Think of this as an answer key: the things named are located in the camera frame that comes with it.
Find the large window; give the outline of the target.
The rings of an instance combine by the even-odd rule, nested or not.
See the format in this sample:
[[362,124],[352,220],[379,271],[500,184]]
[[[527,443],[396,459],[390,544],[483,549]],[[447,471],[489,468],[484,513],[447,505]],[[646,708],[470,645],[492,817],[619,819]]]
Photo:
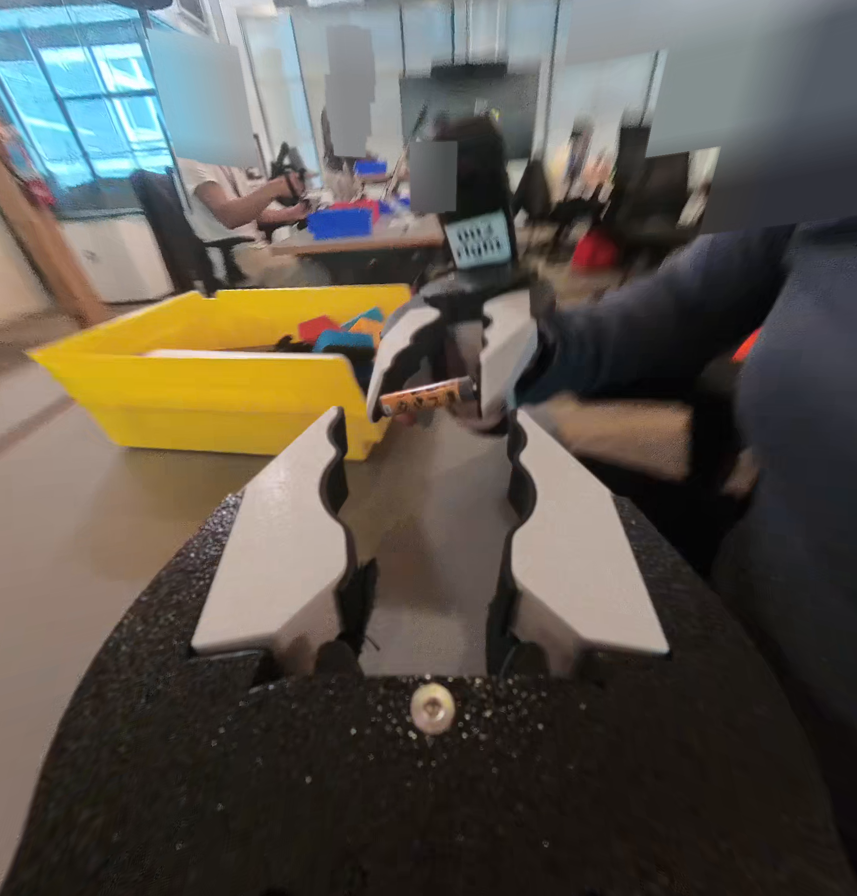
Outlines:
[[61,218],[140,213],[132,176],[173,168],[145,24],[111,4],[0,9],[0,118]]

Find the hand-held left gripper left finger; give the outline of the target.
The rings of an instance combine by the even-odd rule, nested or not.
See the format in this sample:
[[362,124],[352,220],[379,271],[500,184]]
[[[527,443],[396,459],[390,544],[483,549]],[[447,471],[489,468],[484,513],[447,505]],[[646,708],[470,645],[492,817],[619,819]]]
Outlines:
[[194,654],[265,651],[315,671],[324,645],[359,660],[377,579],[340,519],[348,498],[345,411],[326,410],[244,487],[191,639]]

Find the white cabinet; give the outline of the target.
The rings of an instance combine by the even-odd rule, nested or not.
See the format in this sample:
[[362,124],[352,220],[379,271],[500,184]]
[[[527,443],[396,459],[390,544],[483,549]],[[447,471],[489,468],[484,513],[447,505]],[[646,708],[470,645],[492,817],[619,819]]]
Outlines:
[[61,226],[65,240],[105,304],[141,304],[175,294],[153,230],[143,214],[68,218]]

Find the wooden post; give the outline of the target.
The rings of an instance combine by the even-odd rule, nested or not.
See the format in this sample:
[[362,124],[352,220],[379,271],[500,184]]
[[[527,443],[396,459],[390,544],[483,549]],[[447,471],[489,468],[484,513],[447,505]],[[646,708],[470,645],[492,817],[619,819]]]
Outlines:
[[82,328],[108,320],[93,287],[51,210],[32,201],[5,163],[0,141],[0,213],[58,306]]

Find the yellow bin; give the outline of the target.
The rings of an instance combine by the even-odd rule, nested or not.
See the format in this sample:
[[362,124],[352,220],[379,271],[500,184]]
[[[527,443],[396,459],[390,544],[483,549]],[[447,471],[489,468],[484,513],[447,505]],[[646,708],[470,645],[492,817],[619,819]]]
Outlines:
[[29,355],[120,446],[276,456],[339,406],[347,458],[363,462],[389,422],[369,419],[347,358],[248,350],[320,316],[389,316],[410,297],[403,284],[188,292]]

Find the person's right forearm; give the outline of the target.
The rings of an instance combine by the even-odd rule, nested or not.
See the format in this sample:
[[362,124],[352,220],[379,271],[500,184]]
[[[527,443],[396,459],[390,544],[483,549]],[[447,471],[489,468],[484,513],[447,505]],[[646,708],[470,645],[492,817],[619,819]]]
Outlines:
[[560,392],[599,398],[666,391],[696,378],[763,324],[785,282],[795,230],[698,237],[597,304],[538,319],[538,348],[514,388],[516,404]]

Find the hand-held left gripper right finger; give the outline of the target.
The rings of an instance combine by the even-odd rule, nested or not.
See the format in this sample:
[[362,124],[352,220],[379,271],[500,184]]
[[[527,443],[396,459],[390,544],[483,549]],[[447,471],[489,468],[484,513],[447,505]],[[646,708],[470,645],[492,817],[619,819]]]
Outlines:
[[488,606],[486,666],[572,677],[593,654],[668,658],[671,648],[609,490],[531,417],[509,420],[506,534]]

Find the orange battery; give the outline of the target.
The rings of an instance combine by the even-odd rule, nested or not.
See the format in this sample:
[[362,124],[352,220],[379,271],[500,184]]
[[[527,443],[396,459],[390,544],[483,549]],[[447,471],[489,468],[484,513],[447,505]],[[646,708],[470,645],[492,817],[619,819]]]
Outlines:
[[378,409],[386,418],[414,416],[435,409],[448,409],[478,399],[478,387],[468,376],[445,379],[408,389],[387,392],[378,400]]

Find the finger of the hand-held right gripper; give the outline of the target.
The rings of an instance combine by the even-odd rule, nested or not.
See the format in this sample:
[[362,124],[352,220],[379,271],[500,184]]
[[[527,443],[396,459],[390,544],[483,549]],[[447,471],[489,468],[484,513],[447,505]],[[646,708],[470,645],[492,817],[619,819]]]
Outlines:
[[536,359],[538,328],[528,288],[486,300],[480,313],[477,421],[500,422],[515,407],[515,392]]
[[445,320],[441,311],[411,301],[388,321],[379,341],[367,389],[370,422],[384,417],[381,398],[399,392],[438,363],[445,345]]

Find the black office chair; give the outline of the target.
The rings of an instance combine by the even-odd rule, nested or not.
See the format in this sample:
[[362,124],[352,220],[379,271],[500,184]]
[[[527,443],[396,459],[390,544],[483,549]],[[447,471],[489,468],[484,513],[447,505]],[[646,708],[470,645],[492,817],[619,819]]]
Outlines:
[[691,153],[636,158],[614,174],[605,222],[617,230],[674,228],[689,196]]
[[177,293],[203,287],[207,296],[247,284],[234,256],[242,238],[201,239],[184,212],[170,174],[137,169],[129,182],[153,232],[167,274]]

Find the black wall screen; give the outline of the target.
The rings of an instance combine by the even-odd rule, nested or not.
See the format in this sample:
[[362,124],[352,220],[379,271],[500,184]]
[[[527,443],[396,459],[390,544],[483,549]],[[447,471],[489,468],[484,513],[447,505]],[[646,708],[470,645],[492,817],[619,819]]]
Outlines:
[[532,153],[539,94],[538,69],[512,70],[506,63],[437,64],[428,74],[399,78],[404,137],[433,136],[462,118],[491,119],[508,161]]

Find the wooden table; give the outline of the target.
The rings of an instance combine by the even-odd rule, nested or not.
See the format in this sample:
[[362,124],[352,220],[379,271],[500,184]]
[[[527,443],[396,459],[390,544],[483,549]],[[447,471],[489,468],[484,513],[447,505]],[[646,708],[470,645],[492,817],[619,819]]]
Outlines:
[[445,246],[445,230],[436,215],[382,216],[369,235],[316,240],[307,231],[271,244],[277,256],[435,249]]

